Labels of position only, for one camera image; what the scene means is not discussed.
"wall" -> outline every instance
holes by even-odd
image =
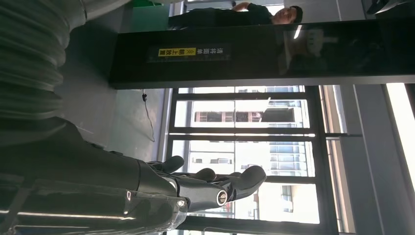
[[[236,3],[245,2],[246,0],[238,0]],[[276,5],[276,4],[284,4],[284,0],[249,0],[249,2],[257,4],[257,5]],[[193,9],[200,9],[200,8],[231,8],[232,4],[231,1],[218,1],[218,2],[188,2],[187,3],[187,10]]]
[[[342,87],[350,134],[341,139],[357,234],[415,234],[414,208],[405,185],[392,120],[381,85]]]
[[[303,23],[364,20],[361,0],[285,0],[303,9]]]

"man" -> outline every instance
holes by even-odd
[[[298,6],[286,7],[273,16],[265,6],[243,2],[236,5],[232,10],[194,9],[182,15],[170,17],[169,28],[177,30],[202,27],[291,24],[301,23],[301,20],[302,9]]]

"robotic hand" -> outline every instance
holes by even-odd
[[[31,226],[42,228],[31,235],[162,232],[187,212],[251,195],[266,178],[258,166],[219,179],[211,169],[173,173],[181,157],[145,163],[107,152],[58,117],[0,125],[0,235]]]
[[[173,185],[178,197],[186,199],[188,212],[218,208],[227,202],[248,197],[258,190],[267,177],[264,170],[255,165],[242,174],[234,172],[219,179],[210,168],[195,174],[173,173],[184,164],[180,156],[173,156],[164,163],[148,164]]]

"concrete floor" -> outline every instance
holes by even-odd
[[[108,84],[123,18],[124,9],[120,8],[71,32],[67,61],[60,69],[64,83],[55,90],[64,99],[57,116],[74,123],[89,142],[153,161],[159,145],[164,90],[146,90],[156,140],[151,142],[141,92],[117,91]]]

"window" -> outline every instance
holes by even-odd
[[[322,172],[315,177],[316,170],[326,172],[328,167],[321,161],[327,158],[322,150],[322,125],[317,123],[321,110],[310,112],[320,101],[318,87],[215,87],[174,89],[173,93],[172,107],[176,108],[171,114],[174,125],[169,126],[167,156],[183,156],[179,172],[196,173],[210,167],[216,174],[227,175],[259,165],[267,175],[249,197],[222,208],[189,213],[195,216],[191,221],[196,228],[198,221],[201,230],[206,228],[202,224],[221,229],[227,223],[231,224],[228,228],[254,228],[256,234],[266,234],[261,224],[278,234],[287,231],[280,226],[288,226],[294,234],[309,228],[304,223],[311,223],[319,231],[334,234],[328,226],[328,218],[336,221],[330,217],[334,205],[327,192],[330,179]],[[325,200],[317,203],[317,198]]]
[[[188,231],[188,230],[170,230],[167,235],[232,235],[226,233],[208,232],[208,231]]]
[[[291,186],[283,185],[281,186],[281,198],[286,203],[284,203],[285,207],[283,208],[284,212],[293,212],[293,197],[291,193]]]
[[[248,122],[248,112],[236,112],[237,122]]]
[[[225,122],[233,122],[233,112],[225,113]]]
[[[210,163],[211,164],[232,164],[232,160],[231,159],[218,158],[218,159],[211,159]]]

